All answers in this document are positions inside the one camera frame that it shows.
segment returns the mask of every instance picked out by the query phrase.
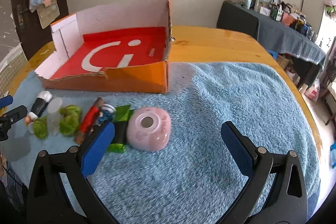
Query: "orange cardboard box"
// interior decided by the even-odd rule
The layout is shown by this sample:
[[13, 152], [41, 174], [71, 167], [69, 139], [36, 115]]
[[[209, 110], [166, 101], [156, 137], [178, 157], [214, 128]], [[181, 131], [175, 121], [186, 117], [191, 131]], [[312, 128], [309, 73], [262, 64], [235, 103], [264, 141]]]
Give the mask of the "orange cardboard box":
[[168, 92], [169, 0], [100, 5], [51, 31], [56, 51], [35, 70], [45, 88]]

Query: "gray tablecloth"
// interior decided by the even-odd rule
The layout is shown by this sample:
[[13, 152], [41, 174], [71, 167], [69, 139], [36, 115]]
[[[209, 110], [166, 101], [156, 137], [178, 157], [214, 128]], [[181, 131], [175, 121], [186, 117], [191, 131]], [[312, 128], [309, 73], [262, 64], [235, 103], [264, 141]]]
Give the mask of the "gray tablecloth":
[[259, 19], [258, 42], [265, 49], [280, 54], [290, 54], [296, 58], [319, 65], [321, 69], [324, 68], [325, 52], [307, 37], [270, 17], [253, 10], [238, 8]]

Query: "blue towel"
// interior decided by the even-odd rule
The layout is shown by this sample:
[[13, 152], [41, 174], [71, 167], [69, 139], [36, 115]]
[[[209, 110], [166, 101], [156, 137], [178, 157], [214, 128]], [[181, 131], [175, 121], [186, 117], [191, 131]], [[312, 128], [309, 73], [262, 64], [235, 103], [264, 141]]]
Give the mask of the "blue towel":
[[[319, 161], [307, 120], [283, 79], [269, 66], [253, 63], [172, 63], [168, 94], [105, 93], [50, 90], [85, 113], [100, 96], [111, 105], [164, 108], [172, 119], [170, 141], [159, 152], [127, 147], [125, 154], [106, 153], [89, 181], [122, 224], [215, 223], [243, 188], [239, 172], [221, 139], [223, 122], [232, 121], [256, 146], [272, 153], [295, 150], [300, 158], [308, 197], [319, 186]], [[30, 73], [11, 108], [30, 108], [42, 90]], [[38, 152], [66, 151], [73, 138], [28, 133], [23, 121], [13, 125], [2, 152], [28, 185]], [[254, 212], [261, 209], [273, 177]], [[68, 182], [65, 182], [74, 201]]]

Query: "white circle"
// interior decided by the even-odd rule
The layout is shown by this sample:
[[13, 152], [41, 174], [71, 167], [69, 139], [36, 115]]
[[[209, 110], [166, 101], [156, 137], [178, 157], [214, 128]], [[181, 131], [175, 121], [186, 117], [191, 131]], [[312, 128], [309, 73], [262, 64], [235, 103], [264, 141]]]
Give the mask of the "white circle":
[[128, 42], [128, 45], [131, 46], [131, 47], [138, 46], [140, 44], [141, 44], [141, 40], [139, 40], [139, 39], [134, 39], [134, 40]]

